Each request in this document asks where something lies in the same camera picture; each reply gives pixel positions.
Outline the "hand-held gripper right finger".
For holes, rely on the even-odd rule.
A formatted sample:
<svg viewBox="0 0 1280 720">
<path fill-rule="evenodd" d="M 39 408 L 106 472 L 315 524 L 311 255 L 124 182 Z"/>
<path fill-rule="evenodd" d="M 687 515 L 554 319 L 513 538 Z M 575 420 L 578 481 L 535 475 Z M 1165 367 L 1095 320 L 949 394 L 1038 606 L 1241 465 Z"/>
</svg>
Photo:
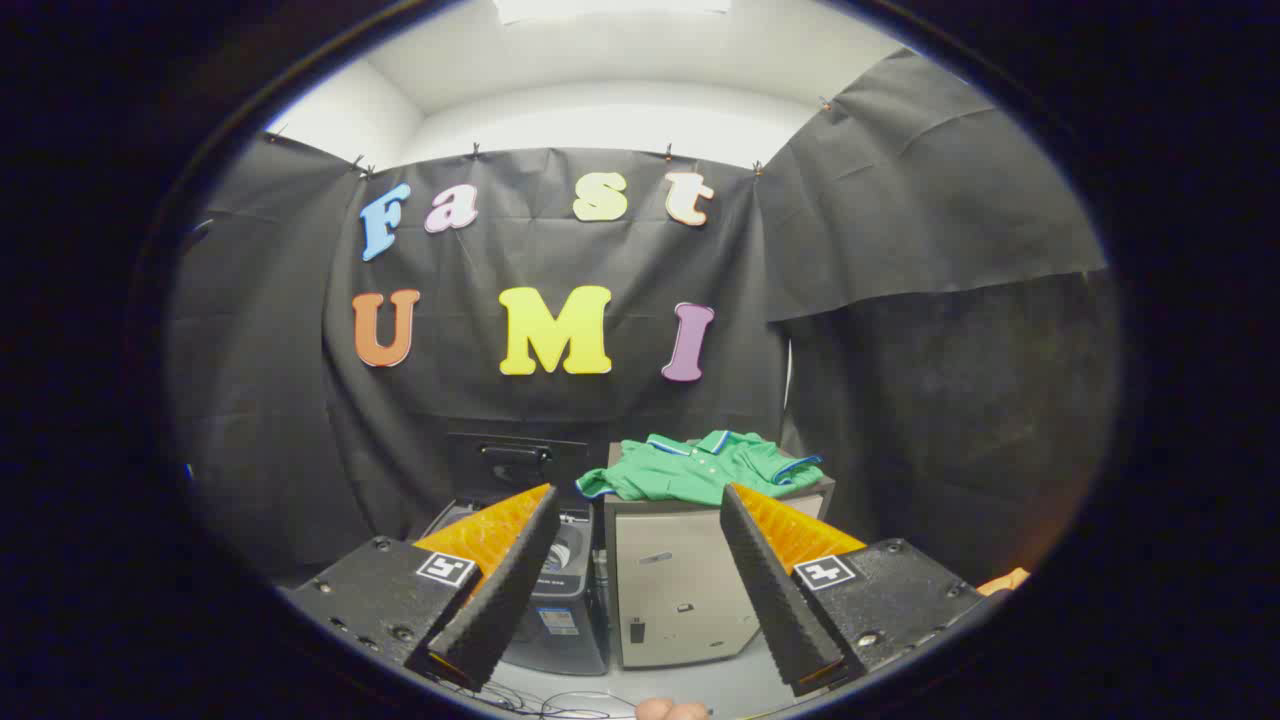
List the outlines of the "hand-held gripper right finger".
<svg viewBox="0 0 1280 720">
<path fill-rule="evenodd" d="M 864 543 L 727 486 L 719 525 L 781 680 L 796 696 L 910 659 L 988 616 L 988 598 L 905 539 Z"/>
</svg>

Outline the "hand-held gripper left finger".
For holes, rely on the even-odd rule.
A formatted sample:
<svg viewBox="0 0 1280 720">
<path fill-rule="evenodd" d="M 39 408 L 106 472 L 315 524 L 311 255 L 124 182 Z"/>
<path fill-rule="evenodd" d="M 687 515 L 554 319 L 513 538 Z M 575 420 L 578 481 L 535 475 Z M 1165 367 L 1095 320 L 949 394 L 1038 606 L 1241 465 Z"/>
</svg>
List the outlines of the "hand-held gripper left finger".
<svg viewBox="0 0 1280 720">
<path fill-rule="evenodd" d="M 480 691 L 541 575 L 558 500 L 545 483 L 415 542 L 375 537 L 285 597 L 378 664 Z"/>
</svg>

